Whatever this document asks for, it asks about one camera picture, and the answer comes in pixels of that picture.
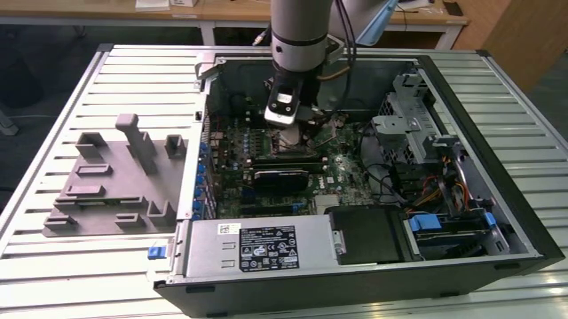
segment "motherboard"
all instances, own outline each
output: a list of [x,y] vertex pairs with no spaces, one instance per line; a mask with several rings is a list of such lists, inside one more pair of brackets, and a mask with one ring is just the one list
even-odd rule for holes
[[303,146],[284,142],[280,130],[267,124],[256,128],[236,119],[218,120],[214,127],[218,219],[315,215],[332,206],[375,202],[356,150],[360,123],[331,121]]

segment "orange wire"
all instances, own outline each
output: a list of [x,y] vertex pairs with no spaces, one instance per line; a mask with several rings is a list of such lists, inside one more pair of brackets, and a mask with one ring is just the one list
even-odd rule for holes
[[456,182],[456,185],[460,186],[460,188],[462,188],[462,192],[464,193],[464,205],[466,205],[466,208],[470,209],[470,204],[468,204],[470,190],[468,190],[468,187],[462,182]]

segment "ventilation grille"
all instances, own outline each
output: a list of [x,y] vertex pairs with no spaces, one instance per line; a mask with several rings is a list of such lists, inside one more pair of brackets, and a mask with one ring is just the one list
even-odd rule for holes
[[406,162],[408,164],[415,164],[415,152],[411,149],[411,145],[407,146],[406,151],[403,153],[404,157],[406,157]]
[[394,109],[394,105],[391,105],[390,100],[386,98],[383,100],[383,104],[380,107],[380,115],[382,116],[387,116],[387,115],[395,115],[395,109]]
[[399,161],[399,154],[395,150],[383,150],[383,159],[386,163],[396,163]]

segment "desk leg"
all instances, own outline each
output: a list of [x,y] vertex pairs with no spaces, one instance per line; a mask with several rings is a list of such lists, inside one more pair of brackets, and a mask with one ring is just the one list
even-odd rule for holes
[[17,135],[19,129],[14,124],[11,119],[5,115],[3,111],[0,111],[0,133],[9,136]]
[[204,45],[216,45],[216,29],[214,21],[201,21],[200,28],[202,29]]
[[75,30],[75,34],[78,35],[78,38],[85,38],[88,35],[88,28],[85,25],[74,25],[73,29]]
[[463,25],[448,25],[448,28],[446,29],[446,32],[440,37],[440,40],[436,45],[438,50],[452,49],[454,43],[456,43],[463,27]]

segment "wooden desk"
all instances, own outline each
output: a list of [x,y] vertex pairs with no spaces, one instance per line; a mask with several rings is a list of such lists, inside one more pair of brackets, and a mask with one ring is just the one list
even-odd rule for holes
[[[130,27],[200,27],[204,44],[216,45],[216,27],[264,28],[271,21],[271,0],[200,0],[196,7],[137,12],[137,0],[0,0],[0,24],[116,25]],[[448,15],[438,0],[436,13],[396,12],[388,31],[443,33],[438,49],[451,49],[467,17]]]

